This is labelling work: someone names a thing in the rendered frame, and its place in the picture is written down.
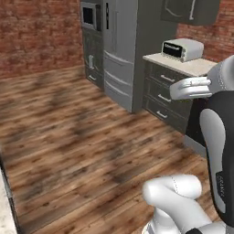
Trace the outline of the grey fridge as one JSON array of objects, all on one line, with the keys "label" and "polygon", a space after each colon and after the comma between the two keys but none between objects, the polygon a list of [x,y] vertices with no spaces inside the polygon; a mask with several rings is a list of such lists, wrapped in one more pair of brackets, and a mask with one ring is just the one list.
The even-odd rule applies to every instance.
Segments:
[{"label": "grey fridge", "polygon": [[159,53],[177,24],[161,19],[164,0],[103,0],[104,91],[126,111],[142,109],[144,56]]}]

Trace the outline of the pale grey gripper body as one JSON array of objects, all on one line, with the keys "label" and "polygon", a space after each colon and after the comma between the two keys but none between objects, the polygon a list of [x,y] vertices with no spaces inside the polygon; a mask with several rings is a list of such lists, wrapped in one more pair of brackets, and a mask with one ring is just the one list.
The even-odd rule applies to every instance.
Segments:
[{"label": "pale grey gripper body", "polygon": [[172,100],[196,99],[212,95],[208,86],[211,80],[207,77],[187,78],[172,84],[169,88]]}]

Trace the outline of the dark tall cupboard column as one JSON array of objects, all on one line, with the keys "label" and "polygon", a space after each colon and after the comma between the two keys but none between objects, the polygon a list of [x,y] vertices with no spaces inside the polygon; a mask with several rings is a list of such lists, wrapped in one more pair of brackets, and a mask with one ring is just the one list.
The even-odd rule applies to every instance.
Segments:
[{"label": "dark tall cupboard column", "polygon": [[103,89],[103,34],[102,34],[102,0],[101,0],[101,31],[83,27],[82,43],[86,78]]}]

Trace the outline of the dark grey wall cabinet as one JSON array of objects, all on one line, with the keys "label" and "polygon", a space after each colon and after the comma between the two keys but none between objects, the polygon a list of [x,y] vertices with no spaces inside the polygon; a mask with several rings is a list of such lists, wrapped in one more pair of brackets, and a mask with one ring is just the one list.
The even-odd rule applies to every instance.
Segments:
[{"label": "dark grey wall cabinet", "polygon": [[161,19],[193,26],[216,22],[220,0],[163,0]]}]

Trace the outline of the black dishwasher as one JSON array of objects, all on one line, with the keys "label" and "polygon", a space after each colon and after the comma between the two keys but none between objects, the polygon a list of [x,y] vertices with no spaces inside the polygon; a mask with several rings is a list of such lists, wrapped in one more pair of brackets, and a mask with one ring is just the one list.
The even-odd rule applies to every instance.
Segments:
[{"label": "black dishwasher", "polygon": [[186,127],[186,136],[193,139],[195,142],[205,146],[205,140],[201,132],[199,124],[200,113],[206,108],[208,98],[205,99],[193,99],[191,106],[187,127]]}]

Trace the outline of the built-in microwave oven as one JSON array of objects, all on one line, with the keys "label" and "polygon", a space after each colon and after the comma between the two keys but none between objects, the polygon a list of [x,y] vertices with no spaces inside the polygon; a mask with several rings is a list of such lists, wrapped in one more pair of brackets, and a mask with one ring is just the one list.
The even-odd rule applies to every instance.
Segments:
[{"label": "built-in microwave oven", "polygon": [[101,0],[80,0],[80,15],[83,27],[101,31]]}]

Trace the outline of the white toaster oven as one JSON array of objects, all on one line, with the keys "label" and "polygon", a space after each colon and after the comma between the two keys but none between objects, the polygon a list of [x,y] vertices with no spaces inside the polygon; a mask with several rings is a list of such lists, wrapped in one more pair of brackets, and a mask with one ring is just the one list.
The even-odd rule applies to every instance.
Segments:
[{"label": "white toaster oven", "polygon": [[178,38],[163,42],[161,54],[182,63],[203,56],[204,44],[189,38]]}]

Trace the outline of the dark grey drawer front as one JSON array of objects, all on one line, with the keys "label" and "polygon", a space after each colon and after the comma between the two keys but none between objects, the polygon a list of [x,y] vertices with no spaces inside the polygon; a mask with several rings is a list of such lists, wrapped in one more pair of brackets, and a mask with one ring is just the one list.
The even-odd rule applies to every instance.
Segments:
[{"label": "dark grey drawer front", "polygon": [[[179,116],[178,114],[167,109],[163,104],[158,101],[154,101],[148,97],[144,97],[143,99],[143,108],[150,112],[152,115],[156,116],[163,122],[172,126],[174,129],[179,131],[180,133],[186,132],[187,119]],[[166,119],[159,116],[156,112],[160,111],[163,115],[167,115]]]},{"label": "dark grey drawer front", "polygon": [[[163,86],[151,86],[149,83],[149,80],[147,80],[147,85],[148,85],[147,94],[150,95],[155,100],[158,100],[161,103],[165,104],[171,110],[174,110],[175,112],[189,112],[190,111],[190,108],[192,106],[191,100],[185,100],[185,101],[173,100],[170,97],[169,89],[166,89]],[[171,102],[164,101],[157,97],[158,94],[162,94],[164,97],[166,97],[167,99],[171,99],[172,101]]]},{"label": "dark grey drawer front", "polygon": [[[151,86],[163,86],[166,89],[168,89],[172,84],[187,78],[187,75],[185,74],[151,62],[147,62],[145,64],[145,70],[148,72],[148,79]],[[174,79],[175,82],[172,83],[168,80],[162,79],[160,77],[162,74],[167,78]]]}]

